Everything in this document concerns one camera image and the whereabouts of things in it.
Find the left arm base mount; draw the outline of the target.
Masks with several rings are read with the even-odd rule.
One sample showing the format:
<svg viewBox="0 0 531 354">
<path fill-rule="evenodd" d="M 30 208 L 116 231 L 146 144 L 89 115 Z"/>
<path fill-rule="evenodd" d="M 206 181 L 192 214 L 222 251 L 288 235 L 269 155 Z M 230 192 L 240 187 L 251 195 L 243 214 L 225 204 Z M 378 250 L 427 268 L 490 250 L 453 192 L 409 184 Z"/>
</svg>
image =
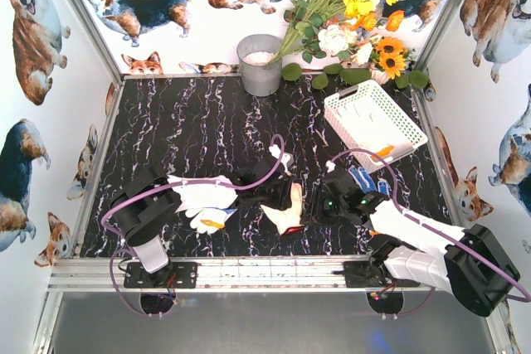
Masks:
<svg viewBox="0 0 531 354">
<path fill-rule="evenodd" d="M 196 262 L 172 262 L 160 270 L 149 273 L 140 262 L 127 265 L 124 287 L 127 289 L 194 289 L 198 275 Z"/>
</svg>

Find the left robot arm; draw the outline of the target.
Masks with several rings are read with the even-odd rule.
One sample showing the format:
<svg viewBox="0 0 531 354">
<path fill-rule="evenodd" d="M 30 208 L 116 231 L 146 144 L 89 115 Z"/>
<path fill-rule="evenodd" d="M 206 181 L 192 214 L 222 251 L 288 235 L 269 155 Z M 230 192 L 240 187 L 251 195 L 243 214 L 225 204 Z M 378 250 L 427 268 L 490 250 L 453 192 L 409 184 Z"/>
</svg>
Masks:
<svg viewBox="0 0 531 354">
<path fill-rule="evenodd" d="M 259 203 L 285 210 L 291 204 L 287 172 L 292 162 L 290 155 L 280 160 L 267 155 L 232 176 L 203 178 L 165 176 L 148 167 L 114 197 L 105 218 L 117 225 L 148 275 L 160 274 L 170 260 L 159 234 L 177 213 L 185 213 L 195 230 L 215 224 L 220 230 L 242 207 Z"/>
</svg>

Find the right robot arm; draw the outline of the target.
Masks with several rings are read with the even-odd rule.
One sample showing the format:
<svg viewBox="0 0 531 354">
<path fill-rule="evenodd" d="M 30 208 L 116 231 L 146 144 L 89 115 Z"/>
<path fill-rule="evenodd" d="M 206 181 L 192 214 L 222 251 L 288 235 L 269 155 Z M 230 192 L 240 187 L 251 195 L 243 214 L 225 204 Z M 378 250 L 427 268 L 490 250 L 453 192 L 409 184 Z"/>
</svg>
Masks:
<svg viewBox="0 0 531 354">
<path fill-rule="evenodd" d="M 520 275 L 494 234 L 482 225 L 447 225 L 399 206 L 386 191 L 362 188 L 353 171 L 329 163 L 312 192 L 304 221 L 350 223 L 382 237 L 371 253 L 381 279 L 409 280 L 451 294 L 464 308 L 489 316 Z"/>
</svg>

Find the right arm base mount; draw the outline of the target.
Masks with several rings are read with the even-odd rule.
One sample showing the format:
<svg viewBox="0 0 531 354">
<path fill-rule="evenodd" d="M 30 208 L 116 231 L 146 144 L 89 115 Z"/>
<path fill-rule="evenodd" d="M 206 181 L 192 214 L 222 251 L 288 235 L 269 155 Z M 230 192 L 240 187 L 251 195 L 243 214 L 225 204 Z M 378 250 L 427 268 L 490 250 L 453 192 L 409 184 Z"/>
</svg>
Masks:
<svg viewBox="0 0 531 354">
<path fill-rule="evenodd" d="M 344 277 L 347 288 L 386 287 L 393 279 L 368 261 L 345 261 L 343 268 L 332 272 Z"/>
</svg>

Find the cream rubber glove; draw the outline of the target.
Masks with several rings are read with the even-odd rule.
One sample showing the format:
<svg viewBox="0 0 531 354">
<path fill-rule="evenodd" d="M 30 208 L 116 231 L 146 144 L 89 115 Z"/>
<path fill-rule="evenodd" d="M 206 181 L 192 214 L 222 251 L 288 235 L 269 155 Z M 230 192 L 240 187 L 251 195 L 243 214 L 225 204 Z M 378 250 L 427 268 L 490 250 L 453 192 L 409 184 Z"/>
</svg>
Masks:
<svg viewBox="0 0 531 354">
<path fill-rule="evenodd" d="M 291 206 L 283 211 L 261 205 L 261 209 L 265 213 L 266 217 L 276 226 L 280 235 L 288 227 L 302 225 L 302 186 L 297 182 L 291 184 L 290 199 Z"/>
<path fill-rule="evenodd" d="M 295 226 L 288 227 L 281 235 L 285 237 L 285 236 L 288 236 L 294 233 L 299 233 L 302 230 L 304 230 L 303 225 L 295 225 Z"/>
</svg>

